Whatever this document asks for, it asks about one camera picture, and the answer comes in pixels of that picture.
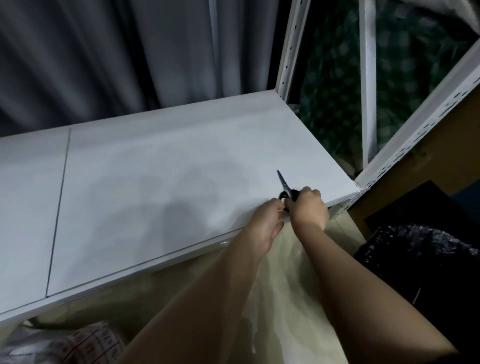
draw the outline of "scissors handle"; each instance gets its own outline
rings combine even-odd
[[[291,190],[291,191],[292,191],[292,200],[293,200],[293,202],[295,202],[297,200],[297,198],[299,197],[300,192],[297,191],[297,190]],[[278,196],[278,199],[281,200],[282,198],[289,198],[289,197],[290,196],[285,191],[282,191],[280,196]]]

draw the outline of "curtain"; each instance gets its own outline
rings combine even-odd
[[[278,0],[2,0],[0,135],[266,89]]]

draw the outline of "person's right hand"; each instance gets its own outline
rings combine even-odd
[[[319,190],[304,187],[296,202],[291,198],[285,200],[285,206],[290,210],[290,221],[295,230],[302,224],[315,224],[325,229],[328,221],[328,208],[322,201]]]

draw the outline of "scissors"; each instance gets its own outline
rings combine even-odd
[[[297,198],[299,197],[300,195],[300,192],[297,191],[297,190],[292,190],[288,185],[287,183],[285,182],[282,174],[280,173],[279,170],[276,170],[276,172],[278,173],[278,177],[280,179],[280,182],[282,182],[282,186],[283,186],[283,192],[280,194],[280,196],[278,196],[278,198],[281,200],[282,198],[291,198],[293,200],[293,202],[295,202],[297,200]]]

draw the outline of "person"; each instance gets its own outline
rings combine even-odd
[[[119,363],[225,363],[259,262],[282,230],[285,207],[350,363],[428,363],[457,354],[409,302],[324,233],[328,209],[318,190],[305,187],[296,202],[274,198],[258,207],[209,269],[134,338]]]

